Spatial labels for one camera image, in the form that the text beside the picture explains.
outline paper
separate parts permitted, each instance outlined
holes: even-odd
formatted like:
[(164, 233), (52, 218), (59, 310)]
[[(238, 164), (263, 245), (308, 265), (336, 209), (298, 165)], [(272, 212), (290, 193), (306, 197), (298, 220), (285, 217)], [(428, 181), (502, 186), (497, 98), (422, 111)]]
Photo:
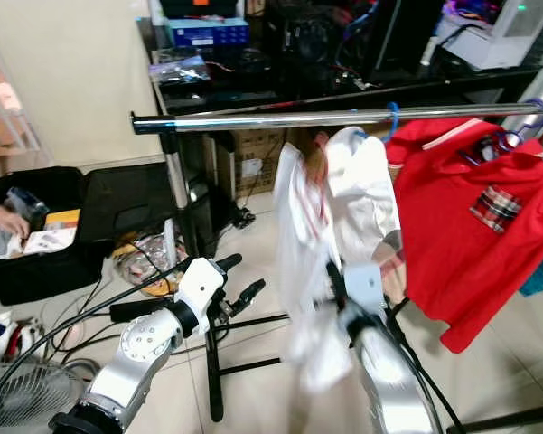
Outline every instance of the paper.
[(74, 241), (76, 228), (32, 232), (24, 246), (24, 255), (52, 253), (69, 247)]
[(251, 158), (241, 162), (241, 177), (250, 178), (256, 176), (263, 168), (263, 160), (260, 158)]

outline hand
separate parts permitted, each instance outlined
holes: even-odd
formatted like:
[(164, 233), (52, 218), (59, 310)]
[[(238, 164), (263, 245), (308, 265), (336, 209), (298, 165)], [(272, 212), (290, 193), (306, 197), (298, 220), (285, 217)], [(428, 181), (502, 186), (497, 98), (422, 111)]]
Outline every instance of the hand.
[(25, 240), (30, 233), (30, 225), (22, 215), (16, 212), (10, 212), (0, 205), (0, 229), (19, 235)]

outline fan grille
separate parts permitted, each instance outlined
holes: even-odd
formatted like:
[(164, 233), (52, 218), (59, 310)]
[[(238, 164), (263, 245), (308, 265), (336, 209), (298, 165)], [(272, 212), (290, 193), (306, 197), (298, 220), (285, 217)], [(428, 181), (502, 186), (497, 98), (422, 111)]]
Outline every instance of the fan grille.
[[(0, 363), (0, 377), (9, 363)], [(55, 365), (22, 364), (0, 392), (0, 428), (46, 424), (74, 405), (84, 390), (82, 380)]]

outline wall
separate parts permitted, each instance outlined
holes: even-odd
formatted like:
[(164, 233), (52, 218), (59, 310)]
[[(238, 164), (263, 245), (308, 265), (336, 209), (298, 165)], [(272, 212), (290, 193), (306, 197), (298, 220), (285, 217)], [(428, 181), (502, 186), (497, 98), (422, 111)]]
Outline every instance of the wall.
[(0, 0), (0, 58), (56, 164), (160, 154), (129, 111), (154, 114), (135, 19), (145, 0)]

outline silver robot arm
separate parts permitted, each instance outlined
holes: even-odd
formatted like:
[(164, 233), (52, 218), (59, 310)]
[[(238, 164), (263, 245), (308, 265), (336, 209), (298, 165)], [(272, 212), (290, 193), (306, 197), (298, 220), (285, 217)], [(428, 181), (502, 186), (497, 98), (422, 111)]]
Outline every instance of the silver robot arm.
[(209, 329), (211, 302), (226, 303), (217, 296), (226, 281), (224, 269), (240, 261), (240, 255), (232, 255), (220, 267), (213, 260), (193, 260), (173, 302), (133, 320), (120, 336), (114, 358), (96, 375), (79, 403), (68, 414), (59, 413), (51, 420), (54, 434), (124, 433), (172, 350), (185, 337)]
[(384, 326), (386, 305), (379, 265), (351, 264), (343, 276), (330, 270), (342, 310), (339, 324), (358, 356), (360, 377), (370, 396), (371, 416), (379, 434), (440, 434), (434, 404), (404, 350)]

